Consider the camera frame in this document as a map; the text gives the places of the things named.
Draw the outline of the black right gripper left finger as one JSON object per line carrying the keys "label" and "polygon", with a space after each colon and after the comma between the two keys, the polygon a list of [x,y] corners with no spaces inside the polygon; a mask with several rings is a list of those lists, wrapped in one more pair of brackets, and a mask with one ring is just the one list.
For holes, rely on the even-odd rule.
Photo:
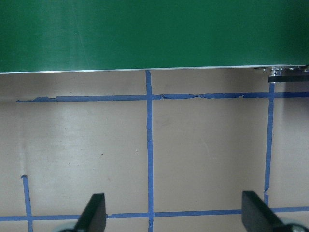
{"label": "black right gripper left finger", "polygon": [[106,228],[106,206],[104,193],[93,194],[80,218],[74,232],[104,232]]}

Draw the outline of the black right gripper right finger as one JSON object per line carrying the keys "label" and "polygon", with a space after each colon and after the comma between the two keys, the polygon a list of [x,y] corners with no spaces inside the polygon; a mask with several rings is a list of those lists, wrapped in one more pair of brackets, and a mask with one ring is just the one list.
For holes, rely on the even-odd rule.
{"label": "black right gripper right finger", "polygon": [[283,222],[254,191],[243,191],[241,221],[248,232],[276,232]]}

